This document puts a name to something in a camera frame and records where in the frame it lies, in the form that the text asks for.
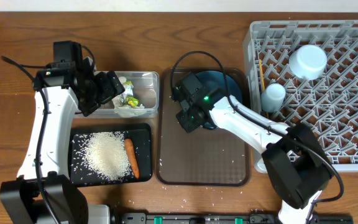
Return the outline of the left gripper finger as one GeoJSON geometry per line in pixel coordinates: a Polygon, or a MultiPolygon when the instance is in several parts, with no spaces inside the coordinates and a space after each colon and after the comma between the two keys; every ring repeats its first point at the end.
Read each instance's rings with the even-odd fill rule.
{"type": "Polygon", "coordinates": [[[94,80],[95,80],[96,84],[98,85],[99,103],[101,105],[104,105],[112,99],[112,86],[111,86],[110,79],[108,78],[107,73],[99,72],[96,74],[94,80]]]}
{"type": "Polygon", "coordinates": [[[116,96],[124,93],[125,88],[123,84],[119,81],[116,73],[114,71],[109,71],[107,74],[107,84],[106,84],[106,101],[112,100],[116,96]]]}

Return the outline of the green and silver wrapper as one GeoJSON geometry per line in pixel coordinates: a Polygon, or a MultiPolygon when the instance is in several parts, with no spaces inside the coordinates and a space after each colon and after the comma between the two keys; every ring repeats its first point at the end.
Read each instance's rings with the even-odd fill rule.
{"type": "Polygon", "coordinates": [[[131,81],[126,81],[123,83],[124,92],[119,96],[119,102],[121,105],[128,105],[132,108],[135,108],[139,105],[139,100],[134,97],[133,93],[133,84],[131,81]]]}

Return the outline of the white paper napkin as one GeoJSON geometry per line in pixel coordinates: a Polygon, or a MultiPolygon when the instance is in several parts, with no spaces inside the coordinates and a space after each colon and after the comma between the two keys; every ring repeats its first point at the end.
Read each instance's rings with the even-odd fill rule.
{"type": "MultiPolygon", "coordinates": [[[[126,77],[119,77],[119,81],[123,84],[126,81],[130,81],[128,80],[126,77]]],[[[135,108],[132,108],[128,105],[121,105],[121,103],[119,102],[119,96],[116,96],[115,98],[112,99],[112,103],[114,105],[114,109],[117,110],[117,114],[122,117],[122,118],[133,118],[136,116],[140,116],[145,114],[145,106],[143,104],[141,104],[139,102],[139,105],[136,106],[135,108]]]]}

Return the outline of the dark blue plate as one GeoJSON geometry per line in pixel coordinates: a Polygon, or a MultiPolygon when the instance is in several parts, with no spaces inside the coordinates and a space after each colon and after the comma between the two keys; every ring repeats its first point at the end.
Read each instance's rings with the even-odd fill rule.
{"type": "Polygon", "coordinates": [[[209,88],[209,101],[210,110],[207,112],[209,116],[208,122],[200,126],[205,129],[216,129],[217,125],[211,118],[210,111],[214,108],[214,105],[227,95],[234,96],[242,103],[242,92],[239,85],[230,76],[223,74],[222,72],[207,70],[198,72],[196,76],[200,79],[203,85],[209,88]]]}

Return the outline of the orange carrot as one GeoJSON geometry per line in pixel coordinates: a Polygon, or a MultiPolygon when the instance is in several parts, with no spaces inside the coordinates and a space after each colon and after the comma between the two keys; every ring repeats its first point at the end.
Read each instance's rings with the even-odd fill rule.
{"type": "Polygon", "coordinates": [[[124,140],[124,147],[127,153],[128,161],[131,165],[131,169],[134,173],[134,177],[138,179],[140,177],[139,166],[137,164],[137,159],[135,156],[134,145],[131,139],[124,140]]]}

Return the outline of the white rice pile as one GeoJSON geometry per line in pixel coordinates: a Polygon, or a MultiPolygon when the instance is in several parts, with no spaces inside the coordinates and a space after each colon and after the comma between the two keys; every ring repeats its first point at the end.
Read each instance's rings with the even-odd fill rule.
{"type": "Polygon", "coordinates": [[[76,134],[72,140],[71,179],[90,182],[114,182],[131,175],[124,148],[124,133],[99,132],[76,134]]]}

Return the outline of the wooden chopstick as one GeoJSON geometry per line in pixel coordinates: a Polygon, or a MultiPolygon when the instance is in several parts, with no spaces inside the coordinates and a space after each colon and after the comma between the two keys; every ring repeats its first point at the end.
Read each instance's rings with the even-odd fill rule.
{"type": "Polygon", "coordinates": [[[259,73],[260,73],[260,83],[261,83],[261,91],[262,93],[265,91],[265,83],[264,83],[264,72],[263,65],[261,59],[259,59],[259,73]]]}

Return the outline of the light blue cup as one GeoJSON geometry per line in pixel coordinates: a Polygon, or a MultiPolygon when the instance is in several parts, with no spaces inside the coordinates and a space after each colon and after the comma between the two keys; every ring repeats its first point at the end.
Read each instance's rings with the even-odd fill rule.
{"type": "Polygon", "coordinates": [[[278,83],[270,84],[260,96],[261,109],[268,113],[278,111],[285,99],[284,86],[278,83]]]}

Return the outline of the light blue bowl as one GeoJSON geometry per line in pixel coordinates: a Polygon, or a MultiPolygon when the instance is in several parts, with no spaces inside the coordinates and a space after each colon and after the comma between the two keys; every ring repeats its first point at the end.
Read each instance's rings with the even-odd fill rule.
{"type": "Polygon", "coordinates": [[[315,80],[324,73],[327,62],[323,49],[316,45],[304,45],[291,54],[288,65],[296,77],[315,80]]]}

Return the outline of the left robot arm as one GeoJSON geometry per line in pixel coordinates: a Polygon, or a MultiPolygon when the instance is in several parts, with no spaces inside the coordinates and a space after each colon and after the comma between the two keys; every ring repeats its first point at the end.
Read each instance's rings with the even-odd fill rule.
{"type": "Polygon", "coordinates": [[[0,200],[13,223],[110,223],[107,205],[90,205],[70,181],[70,131],[76,113],[89,116],[124,93],[113,71],[96,72],[94,55],[71,40],[54,42],[53,62],[31,75],[35,119],[15,180],[3,182],[0,200]]]}

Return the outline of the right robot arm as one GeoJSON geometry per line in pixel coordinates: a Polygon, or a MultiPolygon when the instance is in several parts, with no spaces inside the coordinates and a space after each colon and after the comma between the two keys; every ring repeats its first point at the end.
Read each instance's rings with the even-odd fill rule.
{"type": "Polygon", "coordinates": [[[229,131],[252,146],[282,200],[281,223],[308,223],[319,196],[337,173],[313,132],[304,124],[289,127],[248,109],[229,93],[227,77],[202,80],[188,73],[172,86],[176,115],[190,133],[207,123],[229,131]]]}

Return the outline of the grey dishwasher rack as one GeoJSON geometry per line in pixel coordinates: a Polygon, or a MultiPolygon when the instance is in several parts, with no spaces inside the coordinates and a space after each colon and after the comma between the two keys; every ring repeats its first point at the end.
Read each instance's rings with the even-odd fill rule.
{"type": "Polygon", "coordinates": [[[257,113],[261,83],[286,89],[282,108],[269,115],[290,126],[307,124],[339,172],[358,172],[358,20],[255,21],[243,41],[250,108],[257,113]],[[295,77],[290,55],[304,45],[323,49],[328,62],[315,80],[295,77]]]}

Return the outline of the clear plastic bin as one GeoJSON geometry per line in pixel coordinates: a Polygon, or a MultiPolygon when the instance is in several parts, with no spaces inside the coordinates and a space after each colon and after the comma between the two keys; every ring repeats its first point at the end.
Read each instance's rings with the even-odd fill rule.
{"type": "MultiPolygon", "coordinates": [[[[154,118],[158,113],[160,84],[157,72],[115,71],[118,77],[126,77],[134,86],[134,96],[145,106],[145,114],[133,118],[154,118]]],[[[86,118],[120,118],[112,101],[102,105],[86,118]]]]}

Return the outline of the brown serving tray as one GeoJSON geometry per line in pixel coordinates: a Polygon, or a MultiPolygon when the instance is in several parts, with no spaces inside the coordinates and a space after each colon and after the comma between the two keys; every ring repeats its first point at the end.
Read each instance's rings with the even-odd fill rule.
{"type": "Polygon", "coordinates": [[[170,98],[170,70],[160,81],[156,177],[168,185],[240,187],[252,173],[248,145],[223,129],[197,128],[190,134],[178,124],[181,110],[170,98]]]}

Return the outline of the black tray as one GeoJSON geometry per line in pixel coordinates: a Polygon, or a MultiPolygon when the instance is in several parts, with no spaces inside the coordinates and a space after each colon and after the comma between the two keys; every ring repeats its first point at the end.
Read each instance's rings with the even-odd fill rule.
{"type": "Polygon", "coordinates": [[[114,124],[114,125],[97,125],[97,126],[83,126],[79,128],[73,128],[70,136],[70,180],[77,187],[88,187],[93,185],[112,185],[112,184],[126,184],[134,182],[145,182],[148,181],[152,176],[152,140],[150,133],[150,126],[148,124],[114,124]],[[137,164],[139,166],[140,177],[136,179],[131,169],[131,175],[124,177],[120,181],[114,182],[90,182],[84,184],[79,180],[71,179],[71,160],[72,160],[72,140],[76,134],[89,134],[99,132],[116,132],[120,131],[124,133],[124,140],[131,139],[134,145],[135,156],[137,164]]]}

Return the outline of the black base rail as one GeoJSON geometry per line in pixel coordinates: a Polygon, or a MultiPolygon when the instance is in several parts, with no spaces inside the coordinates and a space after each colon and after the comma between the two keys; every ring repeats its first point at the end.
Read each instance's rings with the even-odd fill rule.
{"type": "Polygon", "coordinates": [[[111,224],[279,224],[277,215],[251,213],[240,215],[179,215],[114,213],[107,205],[88,205],[89,223],[111,224]]]}

